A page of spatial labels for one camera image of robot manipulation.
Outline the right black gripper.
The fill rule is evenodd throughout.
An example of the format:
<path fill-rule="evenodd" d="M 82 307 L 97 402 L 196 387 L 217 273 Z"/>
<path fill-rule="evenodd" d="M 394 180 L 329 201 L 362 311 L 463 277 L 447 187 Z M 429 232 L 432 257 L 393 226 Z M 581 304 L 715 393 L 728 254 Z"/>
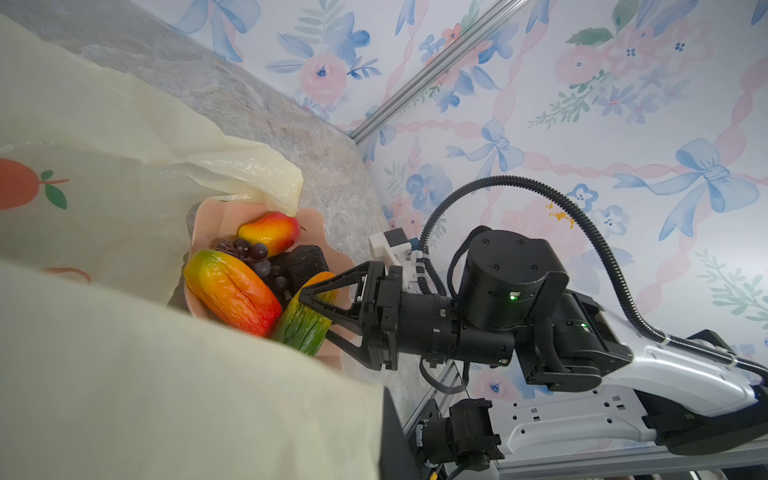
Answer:
<path fill-rule="evenodd" d="M 397 331 L 402 296 L 403 268 L 386 268 L 381 261 L 367 261 L 330 279 L 303 287 L 299 302 L 327 318 L 358 318 L 361 344 L 355 345 L 333 328 L 325 338 L 359 364 L 372 370 L 398 369 Z M 321 298 L 354 287 L 348 308 Z"/>

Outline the green orange mango fruit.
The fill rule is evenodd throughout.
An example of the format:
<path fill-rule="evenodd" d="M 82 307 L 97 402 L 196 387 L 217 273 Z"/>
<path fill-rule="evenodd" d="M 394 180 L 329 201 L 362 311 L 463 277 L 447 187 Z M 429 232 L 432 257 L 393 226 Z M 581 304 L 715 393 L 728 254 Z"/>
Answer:
<path fill-rule="evenodd" d="M 292 297 L 276 324 L 271 339 L 314 357 L 325 341 L 332 321 L 299 301 L 306 287 L 333 278 L 330 272 L 320 272 L 310 278 Z"/>

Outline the black avocado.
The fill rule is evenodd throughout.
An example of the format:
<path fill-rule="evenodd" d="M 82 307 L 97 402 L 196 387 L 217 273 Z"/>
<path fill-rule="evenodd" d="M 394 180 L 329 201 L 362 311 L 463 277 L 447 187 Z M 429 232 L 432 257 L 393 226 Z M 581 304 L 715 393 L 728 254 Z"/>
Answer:
<path fill-rule="evenodd" d="M 287 279 L 288 292 L 294 295 L 318 273 L 329 272 L 323 251 L 316 245 L 300 245 L 271 259 L 272 266 Z"/>

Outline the orange red mango fruit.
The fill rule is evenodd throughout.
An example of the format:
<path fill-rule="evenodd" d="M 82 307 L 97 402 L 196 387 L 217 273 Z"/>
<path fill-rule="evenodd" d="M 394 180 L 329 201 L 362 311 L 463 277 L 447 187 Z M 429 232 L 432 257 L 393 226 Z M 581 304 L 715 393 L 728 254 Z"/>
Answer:
<path fill-rule="evenodd" d="M 197 251 L 183 270 L 187 288 L 226 325 L 267 337 L 283 313 L 264 281 L 243 261 L 210 249 Z"/>

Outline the cream plastic bag orange print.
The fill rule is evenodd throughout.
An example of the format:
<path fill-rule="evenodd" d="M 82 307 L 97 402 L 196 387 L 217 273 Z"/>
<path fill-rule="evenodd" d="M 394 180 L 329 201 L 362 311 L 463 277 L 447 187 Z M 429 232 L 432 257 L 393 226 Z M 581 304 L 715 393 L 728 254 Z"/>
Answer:
<path fill-rule="evenodd" d="M 176 98 L 1 21 L 1 129 L 294 214 L 301 171 Z M 5 479 L 377 479 L 387 390 L 132 295 L 1 266 Z"/>

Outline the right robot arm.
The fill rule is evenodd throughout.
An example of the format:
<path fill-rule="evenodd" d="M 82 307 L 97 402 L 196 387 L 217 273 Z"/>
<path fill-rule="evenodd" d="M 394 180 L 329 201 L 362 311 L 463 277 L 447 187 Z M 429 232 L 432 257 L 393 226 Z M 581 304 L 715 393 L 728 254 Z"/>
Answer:
<path fill-rule="evenodd" d="M 429 402 L 406 432 L 422 478 L 464 471 L 536 447 L 589 438 L 652 442 L 679 456 L 716 454 L 767 432 L 767 390 L 730 364 L 653 341 L 631 323 L 568 288 L 549 243 L 480 226 L 456 252 L 461 285 L 449 294 L 410 293 L 398 264 L 369 261 L 306 287 L 300 303 L 361 338 L 330 340 L 371 369 L 400 354 L 423 363 L 520 365 L 527 384 L 552 397 L 516 402 L 493 425 L 488 399 L 441 413 Z"/>

